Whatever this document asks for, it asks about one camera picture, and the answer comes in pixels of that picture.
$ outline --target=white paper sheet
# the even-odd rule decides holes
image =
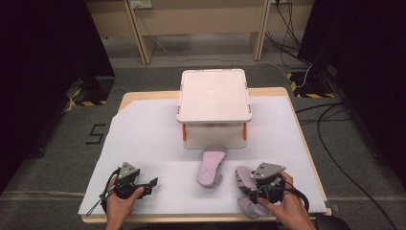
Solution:
[[[159,178],[152,195],[137,200],[135,215],[240,214],[235,170],[237,166],[255,170],[261,162],[286,166],[295,187],[307,196],[309,212],[324,213],[326,205],[289,99],[269,96],[250,101],[248,144],[244,149],[228,149],[218,170],[223,179],[214,189],[197,183],[203,149],[183,147],[176,120],[178,100],[132,102],[113,118],[79,214],[85,215],[98,201],[109,175],[124,161],[141,169],[137,183]],[[100,205],[93,212],[97,214],[103,214]]]

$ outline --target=wall outlet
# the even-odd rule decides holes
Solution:
[[[280,0],[280,4],[288,4],[291,2],[292,0]],[[277,0],[271,0],[271,4],[277,4]]]
[[[151,9],[151,0],[130,0],[129,1],[132,9]]]

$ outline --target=white box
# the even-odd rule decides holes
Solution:
[[[187,70],[182,74],[177,120],[186,149],[214,144],[242,149],[251,120],[245,73],[241,69]]]

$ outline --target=person's left hand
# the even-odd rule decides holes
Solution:
[[[115,175],[108,185],[108,188],[114,186],[117,180]],[[135,200],[143,193],[144,187],[138,188],[128,199],[119,198],[114,191],[110,192],[107,198],[107,226],[106,230],[121,229],[125,220],[131,214],[131,208]]]

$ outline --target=box lid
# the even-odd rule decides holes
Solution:
[[[177,113],[180,123],[239,123],[251,118],[243,70],[183,72]]]

